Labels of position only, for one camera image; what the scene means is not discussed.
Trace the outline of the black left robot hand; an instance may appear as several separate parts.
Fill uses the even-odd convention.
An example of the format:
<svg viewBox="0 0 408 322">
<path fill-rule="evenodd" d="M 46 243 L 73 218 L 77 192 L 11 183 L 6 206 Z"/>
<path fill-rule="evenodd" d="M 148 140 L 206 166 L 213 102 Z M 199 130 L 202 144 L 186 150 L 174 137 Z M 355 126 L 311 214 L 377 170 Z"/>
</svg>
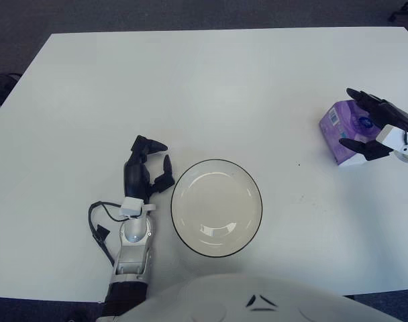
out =
<svg viewBox="0 0 408 322">
<path fill-rule="evenodd" d="M 154 193 L 162 193 L 175 184 L 172 175 L 172 164 L 169 155 L 164 157 L 163 173 L 150 182 L 150 173 L 146 168 L 148 155 L 165 152 L 168 147 L 161 142 L 150 140 L 144 136 L 137 136 L 131 148 L 131 156 L 123 167 L 124 195 L 126 197 L 142 199 L 149 203 Z"/>
</svg>

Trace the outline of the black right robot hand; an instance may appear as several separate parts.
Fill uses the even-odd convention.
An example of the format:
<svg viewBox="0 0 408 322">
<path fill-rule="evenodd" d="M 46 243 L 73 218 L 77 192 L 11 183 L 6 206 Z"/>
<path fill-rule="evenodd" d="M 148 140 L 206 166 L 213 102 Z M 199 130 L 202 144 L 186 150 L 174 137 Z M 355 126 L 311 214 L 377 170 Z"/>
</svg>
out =
<svg viewBox="0 0 408 322">
<path fill-rule="evenodd" d="M 391 102 L 351 88 L 347 88 L 346 92 L 359 108 L 368 112 L 371 121 L 380 130 L 386 125 L 393 125 L 408 132 L 408 113 Z M 376 140 L 363 143 L 350 138 L 340 138 L 339 143 L 351 151 L 362 154 L 367 161 L 386 157 L 393 151 Z"/>
</svg>

